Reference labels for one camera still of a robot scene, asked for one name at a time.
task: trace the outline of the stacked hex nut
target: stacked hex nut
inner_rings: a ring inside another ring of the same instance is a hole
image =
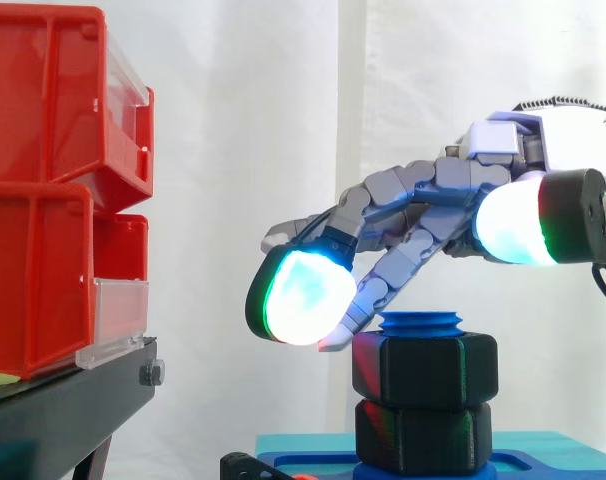
[[[403,476],[471,475],[492,454],[488,400],[498,392],[496,341],[465,333],[356,335],[352,382],[363,463]]]

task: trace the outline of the red storage bin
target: red storage bin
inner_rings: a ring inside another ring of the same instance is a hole
[[[0,4],[0,181],[80,183],[114,213],[149,198],[153,104],[99,9]]]
[[[92,203],[81,185],[0,183],[0,373],[29,378],[73,362],[99,331],[101,343],[142,336],[147,220],[95,218]],[[123,309],[133,312],[125,322]],[[86,368],[101,362],[93,352]]]

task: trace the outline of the blue tray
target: blue tray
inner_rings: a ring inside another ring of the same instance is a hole
[[[467,480],[606,480],[606,454],[557,433],[498,433],[494,445],[500,450],[495,450],[492,464]],[[270,452],[274,447],[280,451]],[[307,473],[319,480],[404,478],[359,465],[353,448],[354,435],[343,434],[269,435],[257,442],[259,459],[290,475]]]

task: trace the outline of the blue rubber cap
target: blue rubber cap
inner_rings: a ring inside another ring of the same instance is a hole
[[[407,338],[443,338],[463,335],[456,312],[381,312],[383,335]]]

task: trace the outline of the white backdrop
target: white backdrop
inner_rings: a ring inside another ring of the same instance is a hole
[[[220,456],[252,451],[257,434],[351,429],[349,352],[245,327],[264,232],[323,210],[335,186],[434,158],[493,110],[552,94],[606,103],[606,0],[96,4],[156,91],[155,196],[136,210],[167,364],[115,435],[107,480],[217,478]],[[497,338],[497,429],[606,449],[606,301],[588,267],[440,257],[393,308],[457,310]]]

